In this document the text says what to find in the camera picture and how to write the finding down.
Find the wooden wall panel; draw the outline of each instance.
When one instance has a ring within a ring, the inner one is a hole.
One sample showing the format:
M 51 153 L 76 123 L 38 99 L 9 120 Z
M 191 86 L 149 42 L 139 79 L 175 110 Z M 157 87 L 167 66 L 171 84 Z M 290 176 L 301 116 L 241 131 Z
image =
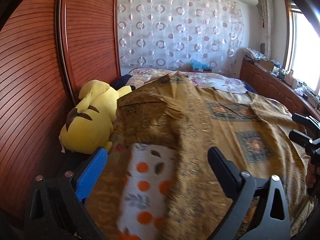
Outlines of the wooden wall panel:
M 77 89 L 120 75 L 114 32 L 115 0 L 67 0 L 68 53 Z
M 71 101 L 58 66 L 55 0 L 23 0 L 0 31 L 0 208 L 22 219 L 31 183 L 61 168 Z

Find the plush toy tag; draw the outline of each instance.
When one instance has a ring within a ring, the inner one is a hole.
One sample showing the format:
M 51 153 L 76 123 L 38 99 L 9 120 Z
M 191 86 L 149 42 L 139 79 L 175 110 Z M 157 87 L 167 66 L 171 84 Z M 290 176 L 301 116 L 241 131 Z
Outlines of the plush toy tag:
M 62 141 L 61 141 L 61 135 L 59 135 L 59 142 L 60 142 L 61 147 L 62 147 L 61 152 L 62 152 L 62 153 L 66 153 L 66 151 L 65 151 L 65 149 L 64 149 L 64 146 L 63 146 L 63 144 L 62 144 Z

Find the folded cloth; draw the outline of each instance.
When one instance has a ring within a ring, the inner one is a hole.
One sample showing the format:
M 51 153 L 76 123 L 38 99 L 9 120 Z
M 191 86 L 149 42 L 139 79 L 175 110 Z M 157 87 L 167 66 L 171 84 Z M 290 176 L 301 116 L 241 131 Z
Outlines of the folded cloth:
M 253 60 L 267 59 L 266 55 L 262 54 L 261 52 L 255 49 L 245 48 L 244 53 Z

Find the human hand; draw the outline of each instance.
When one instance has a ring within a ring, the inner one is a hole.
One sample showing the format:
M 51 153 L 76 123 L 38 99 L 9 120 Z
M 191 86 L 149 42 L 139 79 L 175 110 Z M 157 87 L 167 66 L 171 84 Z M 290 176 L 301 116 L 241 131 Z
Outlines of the human hand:
M 312 188 L 313 185 L 316 183 L 316 177 L 314 176 L 315 173 L 315 166 L 311 164 L 311 160 L 308 163 L 308 170 L 306 175 L 306 185 L 307 187 Z M 320 175 L 320 167 L 317 168 L 317 173 Z

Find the curtain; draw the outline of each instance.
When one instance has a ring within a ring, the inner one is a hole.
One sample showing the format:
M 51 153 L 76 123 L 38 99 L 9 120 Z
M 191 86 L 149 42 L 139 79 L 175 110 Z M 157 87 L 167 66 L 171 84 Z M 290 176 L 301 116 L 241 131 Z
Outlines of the curtain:
M 231 75 L 242 41 L 241 10 L 232 0 L 118 0 L 121 68 L 190 66 L 195 59 Z
M 272 0 L 261 0 L 264 28 L 262 29 L 262 43 L 265 43 L 265 55 L 272 59 L 271 35 L 273 32 L 273 3 Z

